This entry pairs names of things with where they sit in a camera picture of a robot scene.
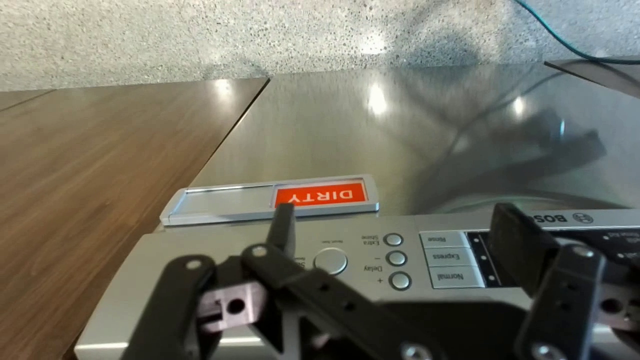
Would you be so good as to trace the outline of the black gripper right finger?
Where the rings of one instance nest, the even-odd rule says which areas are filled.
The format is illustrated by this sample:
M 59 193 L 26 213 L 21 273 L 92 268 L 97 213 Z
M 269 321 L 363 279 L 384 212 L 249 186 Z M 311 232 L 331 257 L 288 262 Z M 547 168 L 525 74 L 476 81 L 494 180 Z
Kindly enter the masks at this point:
M 521 360 L 624 360 L 640 348 L 639 265 L 585 242 L 560 244 L 512 204 L 496 204 L 488 250 L 533 297 Z

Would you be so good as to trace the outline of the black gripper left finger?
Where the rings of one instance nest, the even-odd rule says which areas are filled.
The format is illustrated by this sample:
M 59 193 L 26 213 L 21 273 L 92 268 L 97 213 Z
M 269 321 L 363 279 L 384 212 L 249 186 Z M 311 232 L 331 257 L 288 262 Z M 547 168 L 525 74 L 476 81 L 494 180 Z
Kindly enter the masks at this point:
M 211 360 L 223 333 L 249 326 L 278 360 L 406 360 L 413 333 L 323 270 L 293 260 L 295 209 L 277 209 L 269 235 L 215 262 L 202 253 L 166 264 L 122 360 Z

